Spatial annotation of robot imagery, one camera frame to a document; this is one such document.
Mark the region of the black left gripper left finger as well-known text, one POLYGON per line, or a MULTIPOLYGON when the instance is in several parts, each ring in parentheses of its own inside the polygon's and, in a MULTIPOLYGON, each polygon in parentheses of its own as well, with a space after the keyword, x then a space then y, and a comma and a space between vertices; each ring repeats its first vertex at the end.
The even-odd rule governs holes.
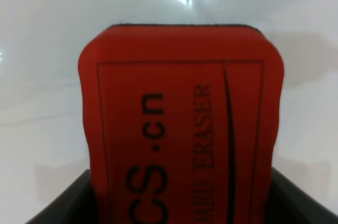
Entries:
POLYGON ((98 223, 96 198, 85 170, 52 203, 27 222, 28 224, 98 223))

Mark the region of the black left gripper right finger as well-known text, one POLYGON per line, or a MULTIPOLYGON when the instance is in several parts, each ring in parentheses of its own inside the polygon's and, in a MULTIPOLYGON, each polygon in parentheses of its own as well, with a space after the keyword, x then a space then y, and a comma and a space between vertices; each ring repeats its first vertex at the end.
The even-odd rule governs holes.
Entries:
POLYGON ((260 169, 264 185, 262 223, 337 223, 337 215, 273 167, 260 169))

